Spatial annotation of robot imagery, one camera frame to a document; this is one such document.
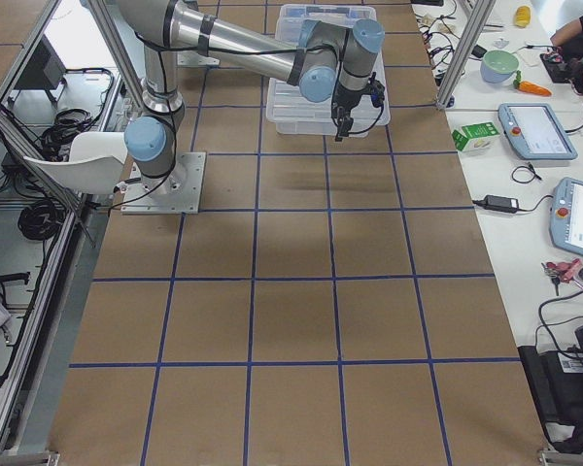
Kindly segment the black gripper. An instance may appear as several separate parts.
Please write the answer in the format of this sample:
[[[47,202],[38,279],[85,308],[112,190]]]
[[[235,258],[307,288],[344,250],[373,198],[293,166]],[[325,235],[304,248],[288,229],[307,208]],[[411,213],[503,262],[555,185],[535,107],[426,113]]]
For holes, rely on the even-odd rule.
[[[374,127],[385,110],[385,87],[376,78],[376,73],[373,72],[364,79],[360,90],[352,90],[346,87],[340,79],[336,80],[330,105],[331,119],[336,126],[336,142],[342,142],[344,138],[349,136],[354,124],[351,112],[360,104],[363,96],[369,96],[372,106],[380,109],[378,116],[370,124],[370,127]]]

